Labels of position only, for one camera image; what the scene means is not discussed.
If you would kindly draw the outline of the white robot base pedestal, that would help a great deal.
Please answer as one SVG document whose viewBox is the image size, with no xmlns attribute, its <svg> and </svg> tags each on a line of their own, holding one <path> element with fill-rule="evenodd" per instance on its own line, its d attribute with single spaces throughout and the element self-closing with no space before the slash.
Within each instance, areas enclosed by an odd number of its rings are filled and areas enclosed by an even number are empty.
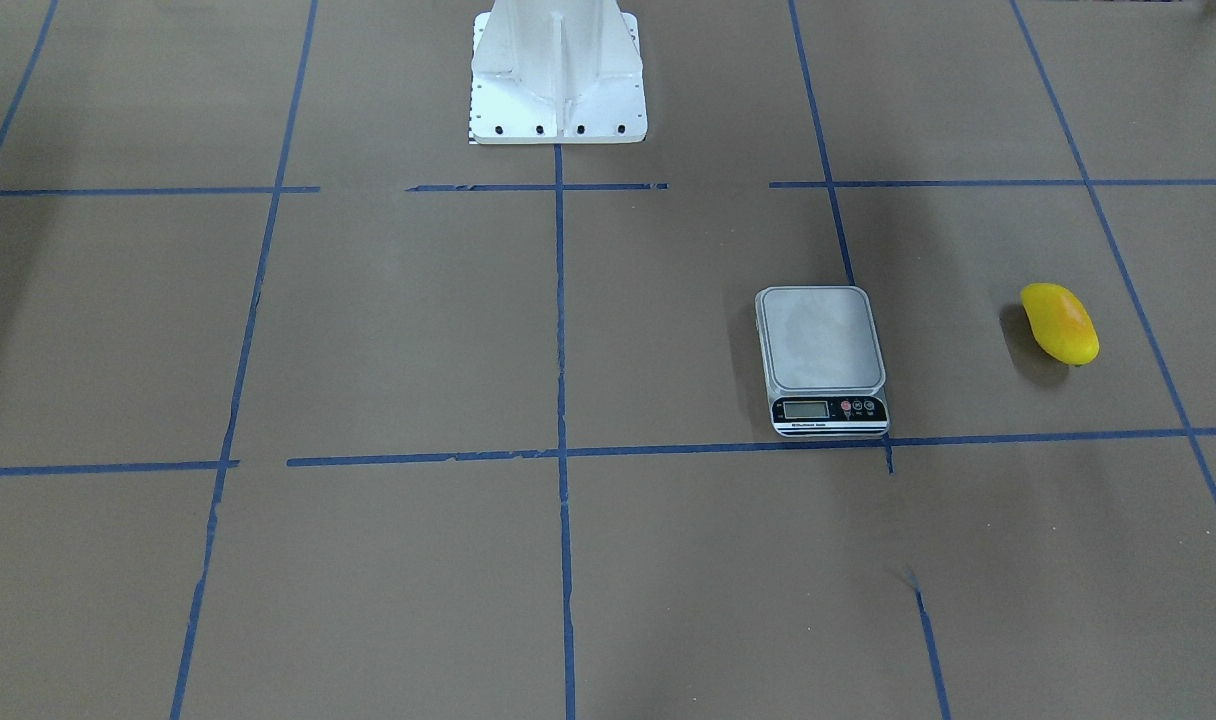
<svg viewBox="0 0 1216 720">
<path fill-rule="evenodd" d="M 638 23 L 620 4 L 495 1 L 475 15 L 472 144 L 638 144 L 648 131 Z"/>
</svg>

